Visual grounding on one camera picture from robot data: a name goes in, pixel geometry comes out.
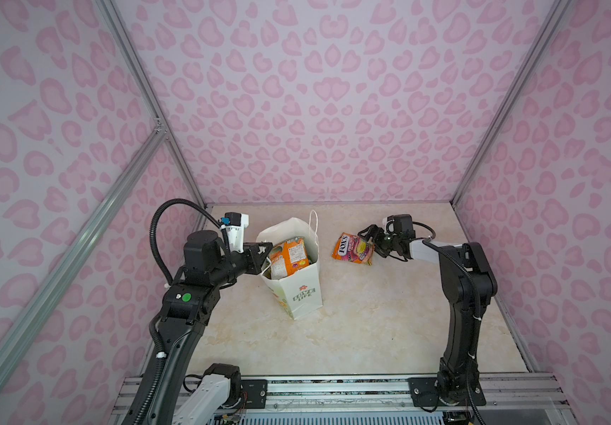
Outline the orange pink Fox's candy bag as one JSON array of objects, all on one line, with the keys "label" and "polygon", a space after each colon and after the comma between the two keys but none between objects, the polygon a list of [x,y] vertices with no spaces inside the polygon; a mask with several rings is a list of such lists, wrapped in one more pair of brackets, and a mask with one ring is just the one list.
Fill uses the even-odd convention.
[{"label": "orange pink Fox's candy bag", "polygon": [[351,262],[358,265],[372,265],[374,244],[358,235],[342,233],[332,252],[334,260]]}]

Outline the white illustrated paper bag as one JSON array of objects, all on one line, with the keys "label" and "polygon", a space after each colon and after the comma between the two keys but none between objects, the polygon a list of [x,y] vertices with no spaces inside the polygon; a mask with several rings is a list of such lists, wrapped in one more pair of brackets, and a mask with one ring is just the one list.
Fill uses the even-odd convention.
[{"label": "white illustrated paper bag", "polygon": [[319,216],[311,211],[307,221],[292,217],[259,233],[257,241],[271,243],[273,248],[293,237],[303,237],[311,264],[293,276],[280,280],[270,278],[269,257],[264,264],[261,278],[283,310],[293,320],[299,320],[323,307],[319,275]]}]

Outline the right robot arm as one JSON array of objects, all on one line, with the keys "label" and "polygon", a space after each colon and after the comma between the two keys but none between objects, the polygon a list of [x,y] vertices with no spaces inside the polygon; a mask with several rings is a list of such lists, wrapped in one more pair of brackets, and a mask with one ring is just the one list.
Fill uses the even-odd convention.
[{"label": "right robot arm", "polygon": [[438,244],[433,228],[414,221],[409,214],[389,216],[383,225],[372,224],[358,236],[383,258],[423,260],[439,266],[449,305],[447,343],[434,382],[410,380],[415,407],[465,406],[475,411],[483,407],[486,401],[479,382],[478,345],[482,319],[498,284],[482,246]]}]

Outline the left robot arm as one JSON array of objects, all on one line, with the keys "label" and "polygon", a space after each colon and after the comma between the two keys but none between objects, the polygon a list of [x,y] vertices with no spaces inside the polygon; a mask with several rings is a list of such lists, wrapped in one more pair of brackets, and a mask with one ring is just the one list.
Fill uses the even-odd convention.
[{"label": "left robot arm", "polygon": [[[186,205],[200,212],[213,229],[191,233],[183,262],[172,273],[158,249],[158,223],[167,209]],[[224,290],[240,276],[260,276],[267,269],[270,242],[244,240],[249,218],[229,212],[215,219],[196,203],[174,198],[163,203],[149,225],[149,247],[168,286],[160,310],[148,325],[154,348],[135,398],[124,414],[126,424],[227,423],[249,403],[237,366],[214,363],[200,375],[189,398],[178,401],[188,378],[188,363]]]}]

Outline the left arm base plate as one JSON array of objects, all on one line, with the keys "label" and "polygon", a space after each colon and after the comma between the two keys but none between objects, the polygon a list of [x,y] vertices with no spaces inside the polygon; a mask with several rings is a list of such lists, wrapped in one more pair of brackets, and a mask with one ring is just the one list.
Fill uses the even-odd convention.
[{"label": "left arm base plate", "polygon": [[191,400],[219,409],[263,409],[266,407],[268,381],[208,375],[192,393]]}]

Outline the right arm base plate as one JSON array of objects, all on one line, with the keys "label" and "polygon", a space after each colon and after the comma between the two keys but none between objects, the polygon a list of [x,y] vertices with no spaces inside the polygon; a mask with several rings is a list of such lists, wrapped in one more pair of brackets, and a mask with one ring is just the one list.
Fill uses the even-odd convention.
[{"label": "right arm base plate", "polygon": [[482,386],[477,380],[447,384],[437,376],[407,379],[413,406],[434,412],[443,407],[484,407],[487,404]]}]

